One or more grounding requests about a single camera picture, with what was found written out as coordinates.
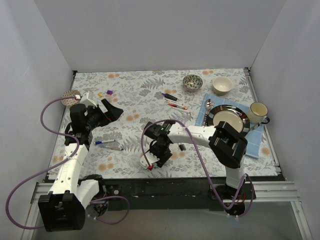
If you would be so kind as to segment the red marker pen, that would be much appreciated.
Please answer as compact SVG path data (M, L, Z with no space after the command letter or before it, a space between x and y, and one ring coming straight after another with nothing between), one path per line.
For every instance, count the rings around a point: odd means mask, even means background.
M168 99L166 99L165 101L166 101L167 103L172 104L172 105L175 105L175 106L181 106L182 108L185 107L182 103L178 103L178 102L176 102L176 101L171 101L171 100L168 100Z

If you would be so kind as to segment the yellow capped marker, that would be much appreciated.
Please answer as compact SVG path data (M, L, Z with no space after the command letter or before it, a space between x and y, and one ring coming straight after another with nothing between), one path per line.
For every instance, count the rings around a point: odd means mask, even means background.
M179 108L179 109L185 110L185 111L188 109L187 107L181 107L179 105L173 105L173 104L169 104L169 103L168 103L168 105L171 107L174 107L174 108Z

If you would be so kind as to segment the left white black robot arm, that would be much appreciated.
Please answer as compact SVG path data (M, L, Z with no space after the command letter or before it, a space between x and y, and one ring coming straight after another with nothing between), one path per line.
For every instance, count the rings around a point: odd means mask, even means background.
M88 176L79 181L83 162L93 139L92 131L115 122L123 110L102 99L103 112L91 100L81 100L69 108L70 123L65 129L64 151L67 161L61 165L48 194L38 200L40 215L47 232L80 230L90 201L106 196L101 176Z

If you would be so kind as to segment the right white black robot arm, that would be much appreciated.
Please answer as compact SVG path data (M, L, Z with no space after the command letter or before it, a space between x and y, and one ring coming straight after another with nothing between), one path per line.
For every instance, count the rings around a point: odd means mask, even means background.
M143 135L154 140L149 147L146 160L141 164L148 168L156 163L162 167L171 157L171 144L195 144L209 148L218 161L225 166L226 192L232 199L237 199L245 192L243 186L244 168L242 160L247 150L247 139L229 123L219 122L212 126L185 126L173 119L164 120L162 125L148 122Z

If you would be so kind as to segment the purple black highlighter pen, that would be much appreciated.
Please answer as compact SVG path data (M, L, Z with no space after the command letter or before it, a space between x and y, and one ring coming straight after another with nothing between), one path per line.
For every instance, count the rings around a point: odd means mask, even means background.
M173 96L173 95L170 95L169 93L162 93L161 94L164 98L166 99L169 99L169 100L172 100L174 102L176 102L178 100L177 97Z

